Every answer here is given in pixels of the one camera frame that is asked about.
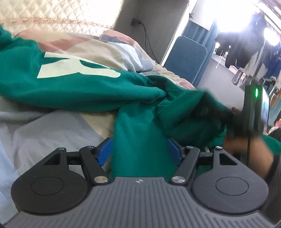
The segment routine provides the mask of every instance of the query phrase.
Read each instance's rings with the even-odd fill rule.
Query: green sweatshirt
[[[186,90],[165,77],[144,77],[74,56],[41,52],[35,41],[11,38],[2,27],[0,62],[0,94],[12,100],[76,111],[119,109],[114,176],[169,178],[176,170],[167,153],[169,137],[199,148],[222,143],[225,127],[219,120],[190,117],[201,100],[221,104],[206,92]]]

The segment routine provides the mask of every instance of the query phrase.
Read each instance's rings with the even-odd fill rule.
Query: blue curtain
[[[195,87],[198,86],[202,75],[212,57],[213,51],[215,49],[215,38],[219,34],[219,28],[217,26],[217,22],[214,21],[210,30],[201,27],[200,25],[189,21],[185,31],[183,32],[183,36],[196,41],[197,43],[203,45],[207,49],[207,57],[205,58],[201,69],[199,70],[198,76],[194,81],[193,85]]]

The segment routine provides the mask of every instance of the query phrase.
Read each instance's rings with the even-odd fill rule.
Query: quilted headboard
[[[26,30],[100,36],[112,29],[123,0],[0,0],[0,23],[12,34]]]

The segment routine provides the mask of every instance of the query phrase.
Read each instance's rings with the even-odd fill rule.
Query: hanging clothes
[[[216,38],[218,43],[223,42],[224,47],[230,48],[225,60],[227,68],[236,64],[245,68],[251,57],[264,45],[264,28],[266,20],[264,15],[254,14],[249,25],[239,33],[220,33]]]
[[[234,77],[231,79],[231,82],[234,84],[234,85],[238,85],[241,77],[243,75],[243,72],[241,70],[238,70],[236,72],[236,74],[234,75]]]
[[[219,43],[216,55],[224,56],[224,54],[229,51],[229,46],[235,43],[237,38],[238,36],[235,32],[221,32],[215,39],[215,41]]]
[[[256,52],[250,59],[250,61],[247,63],[245,68],[241,70],[248,76],[256,77],[262,62],[264,60],[264,56],[269,53],[272,49],[272,45],[265,40],[264,44],[260,51]]]
[[[281,89],[281,71],[279,72],[279,75],[276,79],[276,82],[275,82],[275,88],[280,90]]]
[[[262,64],[260,66],[260,69],[259,69],[257,75],[256,75],[256,81],[259,81],[260,79],[262,79],[263,76],[266,74],[266,72],[267,72],[267,68],[265,67],[264,64]]]
[[[272,48],[271,53],[267,55],[263,63],[268,69],[263,78],[270,79],[272,76],[277,78],[281,70],[281,43]]]

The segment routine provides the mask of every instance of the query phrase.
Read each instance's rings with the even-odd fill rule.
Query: black jacket
[[[263,14],[254,14],[249,25],[238,33],[220,33],[215,39],[216,42],[227,48],[228,54],[225,60],[227,68],[230,65],[238,65],[244,68],[250,61],[252,55],[260,51],[264,43],[264,28],[266,20]]]

